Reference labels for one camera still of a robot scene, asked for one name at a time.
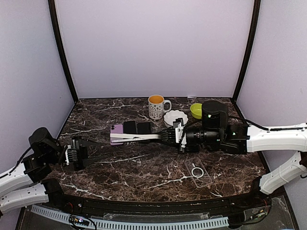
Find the clear magsafe phone case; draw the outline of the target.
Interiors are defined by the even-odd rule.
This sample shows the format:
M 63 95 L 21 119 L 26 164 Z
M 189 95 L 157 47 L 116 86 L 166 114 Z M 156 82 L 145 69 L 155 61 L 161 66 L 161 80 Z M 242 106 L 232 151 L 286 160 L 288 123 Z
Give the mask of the clear magsafe phone case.
M 203 188 L 213 183 L 199 157 L 186 159 L 184 164 L 197 188 Z

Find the black phone grey case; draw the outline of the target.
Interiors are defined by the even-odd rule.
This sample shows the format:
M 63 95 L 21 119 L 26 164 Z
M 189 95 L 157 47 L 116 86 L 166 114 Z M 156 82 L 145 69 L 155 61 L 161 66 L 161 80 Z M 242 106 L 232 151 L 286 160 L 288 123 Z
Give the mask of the black phone grey case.
M 137 134 L 151 134 L 151 123 L 150 122 L 139 122 L 137 124 Z

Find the black phone dark case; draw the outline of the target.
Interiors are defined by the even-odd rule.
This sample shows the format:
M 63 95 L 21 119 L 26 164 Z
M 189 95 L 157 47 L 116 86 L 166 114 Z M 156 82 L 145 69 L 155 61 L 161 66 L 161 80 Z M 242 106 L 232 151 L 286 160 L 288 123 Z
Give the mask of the black phone dark case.
M 116 124 L 112 125 L 110 128 L 110 134 L 123 134 L 123 125 L 122 124 Z M 123 145 L 123 142 L 119 142 L 118 140 L 121 140 L 121 138 L 113 138 L 110 137 L 110 145 L 111 146 L 117 146 L 117 145 Z

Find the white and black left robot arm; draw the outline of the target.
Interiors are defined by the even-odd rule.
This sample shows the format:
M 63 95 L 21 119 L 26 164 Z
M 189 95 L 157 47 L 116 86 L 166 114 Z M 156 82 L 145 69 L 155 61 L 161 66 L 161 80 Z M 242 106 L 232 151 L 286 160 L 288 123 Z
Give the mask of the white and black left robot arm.
M 101 160 L 88 157 L 87 149 L 101 143 L 72 137 L 71 144 L 62 146 L 45 127 L 29 137 L 30 147 L 16 165 L 0 175 L 0 213 L 6 214 L 21 207 L 50 203 L 57 209 L 73 211 L 57 179 L 48 179 L 51 165 L 72 165 L 74 170 Z

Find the black phone white case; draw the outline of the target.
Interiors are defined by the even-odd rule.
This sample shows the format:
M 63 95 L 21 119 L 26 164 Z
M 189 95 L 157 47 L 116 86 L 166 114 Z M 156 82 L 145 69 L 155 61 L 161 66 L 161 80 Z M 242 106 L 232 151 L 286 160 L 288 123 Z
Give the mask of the black phone white case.
M 110 134 L 111 143 L 133 142 L 152 139 L 161 139 L 161 136 L 158 134 Z

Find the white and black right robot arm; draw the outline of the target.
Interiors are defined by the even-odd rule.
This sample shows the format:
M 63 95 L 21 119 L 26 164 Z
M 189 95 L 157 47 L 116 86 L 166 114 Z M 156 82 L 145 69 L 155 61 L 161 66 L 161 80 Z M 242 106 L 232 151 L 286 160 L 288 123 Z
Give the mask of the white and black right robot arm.
M 173 127 L 159 132 L 162 143 L 176 146 L 181 153 L 198 152 L 200 146 L 229 154 L 246 154 L 269 150 L 293 150 L 293 156 L 274 171 L 256 178 L 245 204 L 255 208 L 276 189 L 307 172 L 307 125 L 264 127 L 246 120 L 228 123 L 228 106 L 218 101 L 201 105 L 201 126 L 175 120 Z

